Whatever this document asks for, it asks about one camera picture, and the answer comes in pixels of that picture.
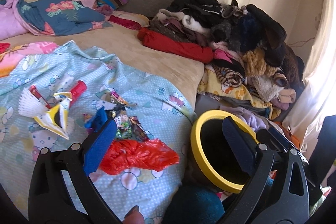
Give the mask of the left hand painted nails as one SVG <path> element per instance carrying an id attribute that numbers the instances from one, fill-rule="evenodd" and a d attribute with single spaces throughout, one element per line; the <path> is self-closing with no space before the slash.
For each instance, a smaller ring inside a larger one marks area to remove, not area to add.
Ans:
<path id="1" fill-rule="evenodd" d="M 123 224 L 145 224 L 145 219 L 139 211 L 139 206 L 135 205 L 128 211 L 122 221 Z"/>

